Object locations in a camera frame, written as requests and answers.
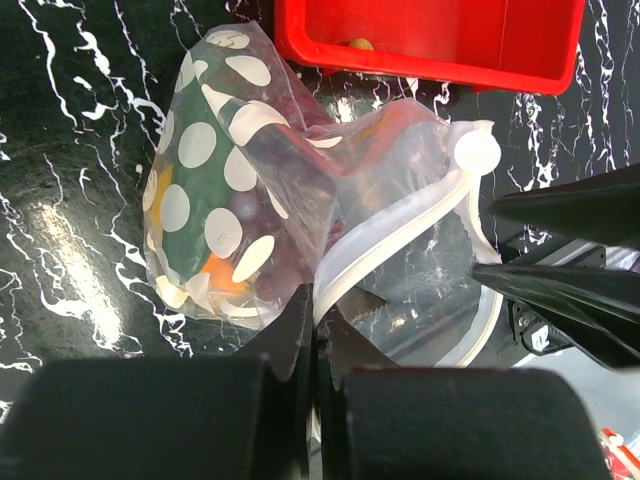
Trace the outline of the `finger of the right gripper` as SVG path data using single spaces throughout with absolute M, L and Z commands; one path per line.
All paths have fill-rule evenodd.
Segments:
M 639 246 L 637 164 L 554 187 L 495 199 L 490 211 L 574 239 Z
M 485 265 L 472 278 L 527 305 L 610 369 L 639 366 L 639 275 L 573 266 Z

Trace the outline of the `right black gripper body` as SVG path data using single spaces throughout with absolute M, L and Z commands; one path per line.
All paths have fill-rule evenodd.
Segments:
M 499 290 L 593 358 L 639 356 L 639 254 L 556 239 L 499 267 Z

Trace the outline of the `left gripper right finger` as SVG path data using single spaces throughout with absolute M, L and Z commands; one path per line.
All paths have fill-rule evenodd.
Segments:
M 319 323 L 327 479 L 604 479 L 592 423 L 559 375 L 395 364 L 337 310 Z

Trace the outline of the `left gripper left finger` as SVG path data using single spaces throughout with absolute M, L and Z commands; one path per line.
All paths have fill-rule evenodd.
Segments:
M 230 355 L 65 360 L 1 430 L 5 479 L 305 479 L 312 295 Z

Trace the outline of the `polka dot zip bag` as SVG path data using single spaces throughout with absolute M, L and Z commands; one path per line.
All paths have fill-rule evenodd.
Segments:
M 312 289 L 395 361 L 469 365 L 503 298 L 479 215 L 501 159 L 490 120 L 414 99 L 331 117 L 256 23 L 210 30 L 180 65 L 142 197 L 163 303 L 258 332 Z

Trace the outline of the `green toy cucumber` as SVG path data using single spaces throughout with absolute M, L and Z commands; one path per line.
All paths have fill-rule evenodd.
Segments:
M 171 170 L 159 207 L 163 265 L 180 282 L 198 274 L 211 255 L 230 258 L 243 236 L 224 177 L 233 146 L 202 94 L 198 67 L 208 63 L 186 53 L 157 149 Z

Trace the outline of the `purple toy grapes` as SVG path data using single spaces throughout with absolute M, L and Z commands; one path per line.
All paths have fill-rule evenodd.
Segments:
M 313 281 L 325 253 L 337 199 L 329 151 L 343 140 L 335 131 L 298 131 L 273 108 L 249 102 L 230 120 L 228 134 L 263 183 L 283 222 L 273 259 L 255 282 L 258 297 L 287 302 Z

